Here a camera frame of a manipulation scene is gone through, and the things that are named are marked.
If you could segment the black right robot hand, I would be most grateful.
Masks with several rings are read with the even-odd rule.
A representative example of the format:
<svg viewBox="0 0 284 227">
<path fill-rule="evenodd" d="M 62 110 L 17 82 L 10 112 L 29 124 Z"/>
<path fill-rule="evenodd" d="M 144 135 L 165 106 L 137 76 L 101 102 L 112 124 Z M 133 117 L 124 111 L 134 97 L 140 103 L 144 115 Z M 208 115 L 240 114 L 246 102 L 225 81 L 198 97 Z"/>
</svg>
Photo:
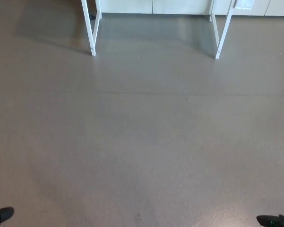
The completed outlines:
<svg viewBox="0 0 284 227">
<path fill-rule="evenodd" d="M 284 215 L 258 215 L 256 217 L 258 223 L 263 227 L 284 227 Z"/>
</svg>

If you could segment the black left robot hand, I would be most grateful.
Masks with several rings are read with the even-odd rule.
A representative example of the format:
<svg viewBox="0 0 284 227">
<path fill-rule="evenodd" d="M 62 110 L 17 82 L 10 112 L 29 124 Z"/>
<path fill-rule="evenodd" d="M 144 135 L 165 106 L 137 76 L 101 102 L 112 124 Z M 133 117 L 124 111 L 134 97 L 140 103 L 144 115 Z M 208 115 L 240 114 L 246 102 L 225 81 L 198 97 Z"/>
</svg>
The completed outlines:
<svg viewBox="0 0 284 227">
<path fill-rule="evenodd" d="M 13 207 L 0 208 L 0 225 L 1 223 L 9 220 L 14 215 Z"/>
</svg>

